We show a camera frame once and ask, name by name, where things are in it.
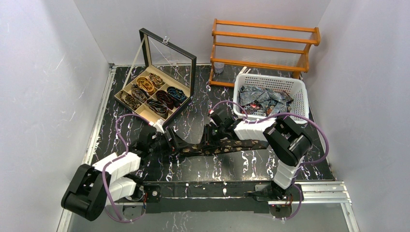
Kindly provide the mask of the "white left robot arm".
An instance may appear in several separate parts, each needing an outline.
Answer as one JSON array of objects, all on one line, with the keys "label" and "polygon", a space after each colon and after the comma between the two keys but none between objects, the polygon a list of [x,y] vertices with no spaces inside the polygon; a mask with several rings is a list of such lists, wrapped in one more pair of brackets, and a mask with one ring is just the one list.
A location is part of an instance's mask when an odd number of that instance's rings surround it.
[{"label": "white left robot arm", "polygon": [[171,128],[160,132],[153,126],[144,126],[122,155],[113,153],[94,165],[80,165],[62,197],[61,207],[94,221],[117,200],[136,195],[145,198],[142,179],[133,175],[144,158],[179,153],[185,145],[187,142]]}]

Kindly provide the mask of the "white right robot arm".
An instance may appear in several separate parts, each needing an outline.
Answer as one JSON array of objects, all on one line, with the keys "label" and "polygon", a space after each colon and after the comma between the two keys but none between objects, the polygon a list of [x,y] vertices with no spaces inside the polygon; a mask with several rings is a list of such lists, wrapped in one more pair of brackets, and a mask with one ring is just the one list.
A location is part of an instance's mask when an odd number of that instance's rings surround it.
[{"label": "white right robot arm", "polygon": [[306,153],[313,145],[310,135],[294,118],[310,122],[294,113],[278,113],[259,120],[245,117],[222,120],[215,111],[210,112],[211,123],[205,125],[200,150],[216,154],[239,150],[255,150],[266,142],[273,149],[279,162],[272,180],[272,188],[287,190],[297,176]]}]

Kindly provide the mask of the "black gold floral tie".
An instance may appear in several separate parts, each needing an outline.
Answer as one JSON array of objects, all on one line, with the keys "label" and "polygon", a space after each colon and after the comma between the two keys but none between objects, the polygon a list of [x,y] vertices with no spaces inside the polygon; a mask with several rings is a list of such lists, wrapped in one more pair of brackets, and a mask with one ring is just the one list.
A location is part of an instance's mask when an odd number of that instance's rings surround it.
[{"label": "black gold floral tie", "polygon": [[199,144],[186,144],[180,147],[180,153],[187,157],[211,156],[218,154],[233,153],[238,151],[267,149],[269,143],[260,140],[218,140],[201,142]]}]

